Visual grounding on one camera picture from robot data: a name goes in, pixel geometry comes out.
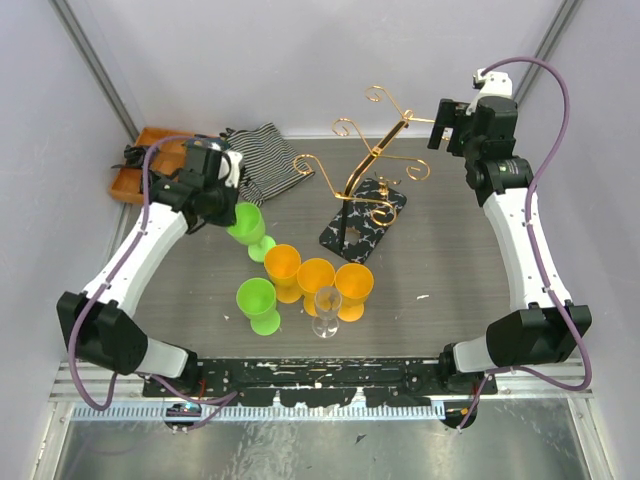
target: wine glass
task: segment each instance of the wine glass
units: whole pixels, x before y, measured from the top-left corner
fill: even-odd
[[[342,295],[334,287],[322,287],[314,297],[316,316],[311,321],[313,333],[320,338],[331,338],[338,331],[338,312],[342,306]]]

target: green cup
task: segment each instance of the green cup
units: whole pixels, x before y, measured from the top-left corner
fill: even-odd
[[[250,278],[244,282],[236,294],[236,303],[258,335],[271,335],[280,327],[276,289],[269,280]]]
[[[266,233],[262,212],[253,203],[236,204],[236,224],[227,227],[227,232],[241,245],[249,246],[249,257],[254,262],[264,263],[264,256],[276,245]]]

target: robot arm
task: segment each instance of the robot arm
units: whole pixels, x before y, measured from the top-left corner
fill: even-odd
[[[447,151],[464,157],[467,184],[496,233],[512,313],[491,324],[485,335],[445,347],[440,355],[445,378],[496,367],[562,362],[576,347],[545,289],[528,238],[524,208],[533,172],[527,160],[513,155],[518,110],[511,100],[511,80],[506,73],[482,76],[482,72],[474,75],[474,87],[480,92],[470,104],[440,101],[428,148],[438,149],[445,128],[453,130]],[[591,325],[591,313],[587,306],[573,305],[560,280],[540,224],[535,193],[531,218],[552,289],[582,336]]]
[[[190,390],[199,376],[197,355],[147,337],[132,320],[149,280],[183,235],[207,223],[235,223],[242,155],[216,139],[194,138],[186,142],[186,147],[187,158],[179,179],[161,177],[151,187],[146,228],[116,276],[107,282],[140,233],[144,213],[104,269],[82,293],[65,292],[57,311],[68,347],[80,311],[101,286],[108,284],[80,330],[77,357],[124,375],[139,372],[176,379],[179,386]]]

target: gold curled hook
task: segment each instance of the gold curled hook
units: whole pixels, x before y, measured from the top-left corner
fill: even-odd
[[[424,160],[422,160],[421,158],[416,158],[416,157],[399,157],[397,155],[380,155],[382,158],[391,158],[394,160],[407,160],[409,162],[416,162],[419,163],[421,166],[424,167],[425,169],[425,174],[423,176],[418,176],[417,174],[420,172],[421,168],[420,167],[414,167],[412,165],[409,165],[406,168],[406,172],[407,175],[409,176],[409,178],[411,180],[416,180],[416,181],[422,181],[422,180],[426,180],[427,178],[429,178],[429,176],[431,175],[431,167],[429,166],[429,164],[427,162],[425,162]]]
[[[298,173],[300,173],[302,175],[309,175],[309,174],[313,173],[313,169],[309,165],[307,165],[307,167],[309,167],[308,169],[303,169],[303,168],[300,167],[300,165],[298,165],[300,160],[302,160],[304,158],[308,158],[310,160],[315,160],[315,162],[318,164],[318,168],[320,168],[320,171],[322,172],[322,176],[327,181],[327,185],[329,186],[329,190],[331,190],[331,194],[335,198],[337,198],[339,200],[349,200],[349,201],[352,201],[352,202],[381,203],[385,207],[389,208],[390,213],[393,215],[393,218],[388,222],[385,222],[384,220],[377,219],[375,217],[376,215],[382,215],[382,217],[384,218],[384,217],[387,216],[387,214],[383,210],[381,210],[379,208],[376,208],[375,210],[373,210],[371,212],[371,219],[374,221],[374,223],[376,225],[380,225],[381,227],[388,227],[388,226],[392,225],[393,222],[396,221],[396,218],[398,217],[398,214],[396,212],[395,207],[391,203],[389,203],[389,202],[387,202],[385,200],[373,200],[373,199],[370,199],[370,198],[349,197],[347,195],[344,195],[341,192],[337,192],[336,189],[333,188],[333,184],[331,183],[331,180],[329,180],[329,176],[327,175],[327,172],[325,171],[324,167],[322,166],[322,162],[315,155],[311,155],[309,153],[304,153],[302,155],[298,155],[296,158],[293,159],[293,168]]]
[[[331,130],[333,131],[333,133],[335,133],[336,135],[338,135],[340,137],[348,137],[349,135],[351,135],[351,130],[349,129],[349,127],[344,125],[344,123],[348,123],[348,124],[352,125],[353,128],[356,129],[356,131],[358,132],[358,135],[360,135],[360,138],[362,139],[362,141],[366,145],[367,150],[369,150],[369,153],[371,153],[371,145],[369,145],[369,142],[367,142],[367,139],[365,138],[364,134],[360,130],[360,127],[358,127],[358,124],[356,122],[354,122],[353,120],[351,120],[350,118],[339,118],[338,120],[333,122],[333,125],[331,125]],[[342,130],[343,130],[342,132],[338,130],[338,126],[342,127]]]
[[[391,101],[391,103],[393,104],[393,106],[395,107],[395,109],[398,111],[398,113],[400,114],[400,116],[404,119],[407,120],[408,122],[425,122],[425,123],[435,123],[435,120],[430,120],[428,118],[419,118],[414,116],[413,110],[405,110],[404,112],[402,111],[402,109],[400,108],[400,106],[396,103],[395,99],[393,98],[393,96],[389,93],[389,91],[384,88],[381,87],[380,85],[372,85],[371,87],[367,88],[364,91],[364,95],[365,97],[367,97],[368,100],[371,100],[372,102],[379,102],[382,100],[382,97],[380,96],[380,94],[378,92],[376,92],[375,90],[380,90],[381,92],[384,92],[384,94],[387,96],[387,98]]]

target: gold metal rack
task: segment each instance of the gold metal rack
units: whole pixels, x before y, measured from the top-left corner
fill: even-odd
[[[383,99],[383,97],[380,95],[379,92],[384,93],[384,95],[389,99],[389,101],[393,104],[395,109],[398,111],[401,118],[398,121],[398,123],[396,123],[395,126],[391,128],[391,130],[389,130],[389,132],[385,135],[385,137],[382,140],[380,140],[374,147],[371,147],[371,145],[369,144],[365,136],[362,134],[360,127],[358,127],[358,124],[353,120],[349,118],[339,118],[338,120],[333,122],[331,129],[336,135],[339,135],[341,137],[347,137],[351,135],[351,129],[349,128],[349,125],[351,125],[356,130],[356,132],[358,132],[358,135],[364,142],[368,151],[368,154],[365,156],[365,158],[360,162],[360,164],[355,168],[355,170],[349,176],[349,179],[347,180],[347,184],[343,192],[336,191],[336,189],[333,188],[333,184],[331,183],[331,180],[329,179],[329,176],[327,175],[327,172],[325,171],[322,165],[322,162],[315,155],[311,155],[311,154],[298,155],[293,160],[293,167],[299,173],[304,175],[309,175],[313,173],[313,169],[306,163],[304,164],[304,166],[301,167],[299,165],[300,160],[302,159],[314,160],[318,164],[318,167],[320,168],[322,175],[327,181],[327,185],[329,186],[329,190],[331,190],[331,193],[333,194],[333,196],[335,198],[342,200],[342,222],[341,222],[340,239],[339,239],[340,248],[344,247],[344,238],[345,238],[346,229],[347,229],[347,214],[348,214],[348,208],[349,208],[348,202],[376,203],[378,205],[385,207],[388,210],[387,212],[385,212],[381,208],[376,208],[371,213],[372,220],[380,226],[388,227],[396,221],[396,218],[397,218],[396,209],[391,204],[391,202],[388,201],[388,194],[389,194],[388,184],[390,183],[390,181],[385,179],[384,177],[379,177],[376,174],[376,177],[380,182],[380,191],[383,199],[361,198],[361,197],[352,196],[352,192],[356,189],[356,187],[360,183],[360,179],[362,178],[362,176],[367,172],[367,170],[369,170],[369,168],[375,163],[375,161],[378,158],[389,158],[393,160],[404,160],[404,161],[413,162],[414,165],[409,165],[406,169],[407,175],[412,180],[416,180],[416,181],[426,180],[429,177],[429,175],[431,175],[431,168],[429,167],[427,162],[425,162],[424,160],[420,158],[415,158],[415,157],[386,155],[384,154],[384,151],[391,144],[391,142],[398,136],[398,134],[402,131],[402,129],[407,128],[409,126],[410,122],[434,123],[434,121],[426,118],[416,117],[413,113],[413,110],[403,111],[398,106],[393,96],[384,87],[380,87],[378,85],[369,87],[365,90],[365,96],[367,97],[368,100],[372,102],[380,102]],[[391,182],[391,183],[394,185],[397,185],[399,182]],[[386,217],[389,214],[392,215],[392,218],[389,220],[386,220]]]

